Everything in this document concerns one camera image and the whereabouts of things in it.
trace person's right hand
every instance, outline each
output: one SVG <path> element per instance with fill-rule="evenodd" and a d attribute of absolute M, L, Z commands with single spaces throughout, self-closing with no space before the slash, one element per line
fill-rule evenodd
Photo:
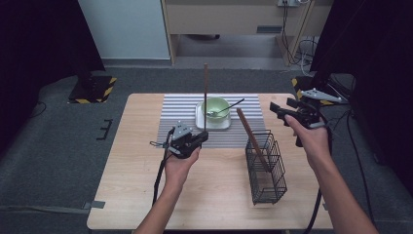
<path fill-rule="evenodd" d="M 200 157 L 201 147 L 196 148 L 191 156 L 186 159 L 178 159 L 169 152 L 169 158 L 165 165 L 166 186 L 182 188 L 192 165 Z"/>
<path fill-rule="evenodd" d="M 326 128 L 306 129 L 290 115 L 285 115 L 285 121 L 294 130 L 294 133 L 300 137 L 307 153 L 307 160 L 313 170 L 318 162 L 331 158 Z"/>

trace wire basket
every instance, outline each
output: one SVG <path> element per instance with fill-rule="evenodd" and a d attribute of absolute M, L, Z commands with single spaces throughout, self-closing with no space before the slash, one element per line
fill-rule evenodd
<path fill-rule="evenodd" d="M 252 143 L 248 139 L 245 148 L 245 156 L 248 167 L 249 183 L 253 204 L 275 204 L 286 192 L 284 179 L 285 169 L 282 163 L 280 148 L 270 130 L 253 131 L 258 141 L 260 151 L 265 158 L 270 171 L 266 171 L 263 163 L 255 152 Z"/>

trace wall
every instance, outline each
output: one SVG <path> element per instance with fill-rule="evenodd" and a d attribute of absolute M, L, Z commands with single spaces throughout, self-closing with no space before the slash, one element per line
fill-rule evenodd
<path fill-rule="evenodd" d="M 161 1 L 79 0 L 103 59 L 170 59 Z"/>

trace green bowl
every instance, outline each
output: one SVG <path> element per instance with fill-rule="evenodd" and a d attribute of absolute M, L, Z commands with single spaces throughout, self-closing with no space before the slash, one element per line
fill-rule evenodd
<path fill-rule="evenodd" d="M 206 99 L 206 113 L 210 111 L 218 112 L 222 109 L 227 108 L 230 106 L 230 103 L 222 97 L 209 97 Z M 201 105 L 201 109 L 203 111 L 203 115 L 205 116 L 205 102 L 203 101 Z M 220 122 L 223 121 L 228 114 L 230 113 L 230 109 L 226 109 L 222 112 L 217 113 L 215 116 L 206 116 L 207 120 L 213 121 L 213 122 Z"/>

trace striped mat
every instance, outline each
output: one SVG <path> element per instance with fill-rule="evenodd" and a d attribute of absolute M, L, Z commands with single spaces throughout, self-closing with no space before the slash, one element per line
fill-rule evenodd
<path fill-rule="evenodd" d="M 258 95 L 213 94 L 208 95 L 208 97 L 222 97 L 228 100 L 230 104 L 242 98 L 245 98 L 245 100 L 231 108 L 231 125 L 229 128 L 208 131 L 209 139 L 203 143 L 203 148 L 245 148 L 248 135 L 237 114 L 237 107 L 243 110 L 244 116 L 252 130 L 265 130 Z M 195 114 L 197 104 L 202 101 L 204 101 L 203 94 L 165 95 L 157 142 L 165 142 L 168 131 L 170 131 L 179 120 L 193 129 L 193 135 L 200 133 L 203 129 L 197 127 Z"/>

